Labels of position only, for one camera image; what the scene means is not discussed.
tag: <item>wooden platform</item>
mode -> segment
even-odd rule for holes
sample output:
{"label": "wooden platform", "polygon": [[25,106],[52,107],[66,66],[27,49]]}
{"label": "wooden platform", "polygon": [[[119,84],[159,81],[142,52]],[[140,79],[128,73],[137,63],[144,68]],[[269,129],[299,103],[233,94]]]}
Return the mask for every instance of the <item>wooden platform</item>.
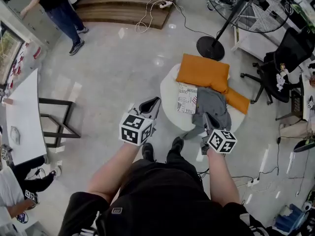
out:
{"label": "wooden platform", "polygon": [[[137,24],[145,15],[146,4],[149,0],[80,0],[76,12],[84,22],[112,22],[124,24]],[[147,17],[143,22],[149,26],[151,17],[148,6]],[[162,29],[171,7],[160,9],[159,4],[153,7],[152,28]]]}

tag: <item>person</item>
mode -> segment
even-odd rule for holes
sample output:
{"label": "person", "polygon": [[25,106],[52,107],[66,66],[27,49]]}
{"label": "person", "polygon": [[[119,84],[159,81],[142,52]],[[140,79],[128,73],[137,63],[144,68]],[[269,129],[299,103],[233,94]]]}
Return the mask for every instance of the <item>person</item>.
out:
{"label": "person", "polygon": [[181,156],[183,146],[177,137],[163,164],[154,161],[150,143],[134,163],[139,147],[123,144],[87,192],[72,194],[59,236],[272,235],[240,204],[223,155],[207,150],[210,200],[196,168]]}
{"label": "person", "polygon": [[73,45],[69,55],[75,55],[84,45],[84,40],[79,37],[79,33],[87,33],[89,31],[83,25],[82,20],[72,9],[68,0],[31,0],[28,6],[21,11],[21,17],[32,10],[37,4],[40,4],[46,11],[49,18],[69,37],[72,39]]}
{"label": "person", "polygon": [[46,190],[61,174],[58,166],[47,176],[33,180],[26,179],[31,169],[45,163],[43,156],[0,171],[0,235],[18,235],[11,219],[35,206],[25,197],[25,191],[37,193]]}

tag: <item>black pants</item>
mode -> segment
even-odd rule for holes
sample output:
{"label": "black pants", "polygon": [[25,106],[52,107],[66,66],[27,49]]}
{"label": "black pants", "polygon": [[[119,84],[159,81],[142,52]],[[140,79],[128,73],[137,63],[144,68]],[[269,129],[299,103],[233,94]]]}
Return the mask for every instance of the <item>black pants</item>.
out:
{"label": "black pants", "polygon": [[[166,157],[166,164],[171,168],[178,169],[189,174],[203,190],[202,181],[198,176],[196,168],[181,156],[179,149],[180,147],[178,145],[175,145],[171,148]],[[129,172],[131,173],[134,170],[140,169],[152,163],[153,162],[149,160],[140,159],[132,164]]]}
{"label": "black pants", "polygon": [[32,169],[36,169],[37,167],[42,166],[44,162],[44,157],[40,156],[38,158],[13,167],[12,171],[21,186],[23,194],[25,194],[25,190],[33,193],[44,191],[54,181],[53,173],[49,173],[42,179],[37,178],[33,180],[25,180],[28,173],[30,173]]}

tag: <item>gray cloth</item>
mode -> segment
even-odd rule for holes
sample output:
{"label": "gray cloth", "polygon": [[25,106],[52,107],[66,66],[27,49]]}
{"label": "gray cloth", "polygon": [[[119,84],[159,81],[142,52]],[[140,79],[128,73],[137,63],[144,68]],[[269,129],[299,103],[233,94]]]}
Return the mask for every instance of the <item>gray cloth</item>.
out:
{"label": "gray cloth", "polygon": [[231,116],[226,108],[225,96],[211,88],[198,87],[196,113],[192,116],[192,123],[196,127],[183,134],[185,140],[191,139],[205,131],[203,127],[202,115],[208,112],[215,116],[220,122],[222,129],[231,129]]}

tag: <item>blue jeans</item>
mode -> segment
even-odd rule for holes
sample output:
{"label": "blue jeans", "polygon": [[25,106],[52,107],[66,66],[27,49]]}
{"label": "blue jeans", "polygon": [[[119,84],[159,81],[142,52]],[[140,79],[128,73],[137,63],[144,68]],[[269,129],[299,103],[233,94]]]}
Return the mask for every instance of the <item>blue jeans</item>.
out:
{"label": "blue jeans", "polygon": [[46,11],[50,19],[69,37],[73,44],[80,42],[78,30],[83,30],[84,25],[78,14],[72,9],[68,1],[57,8]]}

